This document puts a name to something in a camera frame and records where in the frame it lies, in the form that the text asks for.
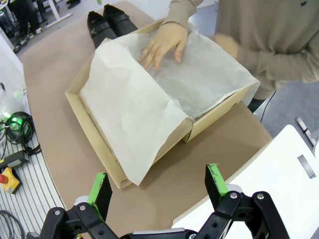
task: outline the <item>brown table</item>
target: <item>brown table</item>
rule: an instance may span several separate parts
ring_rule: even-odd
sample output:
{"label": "brown table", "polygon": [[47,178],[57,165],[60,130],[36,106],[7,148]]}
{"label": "brown table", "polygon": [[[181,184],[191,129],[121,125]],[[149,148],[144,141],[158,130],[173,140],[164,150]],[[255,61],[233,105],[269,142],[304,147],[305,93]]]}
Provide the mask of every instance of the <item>brown table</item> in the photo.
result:
{"label": "brown table", "polygon": [[[153,19],[129,2],[120,2],[137,27]],[[67,208],[88,195],[105,171],[65,95],[94,45],[86,18],[68,25],[23,55],[28,101],[47,166]],[[238,104],[188,144],[179,143],[149,171],[140,187],[115,187],[107,217],[121,236],[131,231],[169,228],[172,220],[206,196],[206,163],[219,163],[227,179],[271,140],[246,106]]]}

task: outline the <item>human hand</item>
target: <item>human hand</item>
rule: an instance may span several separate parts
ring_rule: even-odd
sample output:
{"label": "human hand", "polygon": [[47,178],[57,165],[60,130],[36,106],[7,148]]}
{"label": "human hand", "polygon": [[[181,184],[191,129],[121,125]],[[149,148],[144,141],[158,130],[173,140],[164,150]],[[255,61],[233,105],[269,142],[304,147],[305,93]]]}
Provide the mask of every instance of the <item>human hand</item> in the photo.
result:
{"label": "human hand", "polygon": [[180,64],[186,43],[187,30],[182,25],[176,22],[165,23],[158,29],[155,38],[150,41],[139,62],[144,62],[145,69],[154,62],[154,69],[157,70],[165,54],[176,46],[174,58]]}
{"label": "human hand", "polygon": [[233,37],[217,33],[213,35],[212,40],[236,59],[239,51],[239,43]]}

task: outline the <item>grey rectangular slot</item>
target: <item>grey rectangular slot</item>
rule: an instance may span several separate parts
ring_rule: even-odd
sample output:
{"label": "grey rectangular slot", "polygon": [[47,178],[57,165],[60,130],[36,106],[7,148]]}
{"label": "grey rectangular slot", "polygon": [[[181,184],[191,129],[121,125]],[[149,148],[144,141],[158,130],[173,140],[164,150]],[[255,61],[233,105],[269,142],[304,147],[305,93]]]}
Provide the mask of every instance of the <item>grey rectangular slot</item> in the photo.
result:
{"label": "grey rectangular slot", "polygon": [[302,167],[304,168],[305,172],[307,173],[308,177],[309,178],[316,178],[315,172],[313,171],[313,169],[309,165],[309,163],[306,160],[306,158],[304,157],[304,155],[300,155],[298,157],[298,160],[299,160],[300,164],[302,165]]}

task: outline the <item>cardboard box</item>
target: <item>cardboard box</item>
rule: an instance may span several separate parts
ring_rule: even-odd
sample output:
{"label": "cardboard box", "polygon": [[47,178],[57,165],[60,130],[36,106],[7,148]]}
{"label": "cardboard box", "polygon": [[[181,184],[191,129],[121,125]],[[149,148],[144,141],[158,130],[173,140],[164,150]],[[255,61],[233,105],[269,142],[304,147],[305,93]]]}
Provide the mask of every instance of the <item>cardboard box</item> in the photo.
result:
{"label": "cardboard box", "polygon": [[[155,31],[160,27],[161,23],[162,21],[156,22],[139,29],[134,33],[149,33]],[[102,164],[104,165],[108,175],[112,178],[118,188],[123,188],[131,184],[131,182],[127,179],[123,169],[118,163],[116,156],[114,155],[107,138],[97,124],[97,121],[94,119],[90,110],[85,106],[80,97],[80,91],[89,78],[90,66],[93,57],[94,55],[88,59],[88,61],[76,75],[65,94],[77,119],[79,120],[81,127],[83,128]],[[154,163],[157,162],[163,155],[165,155],[165,153],[168,152],[181,139],[183,139],[185,142],[189,142],[196,135],[205,130],[209,125],[218,120],[233,106],[239,103],[244,98],[248,90],[249,87],[246,87],[229,96],[195,123],[192,123],[189,119],[183,120],[160,148]]]}

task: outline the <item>yellow emergency stop housing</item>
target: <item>yellow emergency stop housing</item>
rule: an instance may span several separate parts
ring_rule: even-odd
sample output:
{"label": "yellow emergency stop housing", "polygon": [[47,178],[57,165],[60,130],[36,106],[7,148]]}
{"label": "yellow emergency stop housing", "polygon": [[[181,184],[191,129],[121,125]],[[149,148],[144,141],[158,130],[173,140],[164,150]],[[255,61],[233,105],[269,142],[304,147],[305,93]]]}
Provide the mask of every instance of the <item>yellow emergency stop housing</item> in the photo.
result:
{"label": "yellow emergency stop housing", "polygon": [[7,183],[1,183],[3,189],[7,193],[14,194],[18,188],[21,186],[20,181],[15,177],[12,168],[5,168],[2,175],[6,176],[8,178]]}

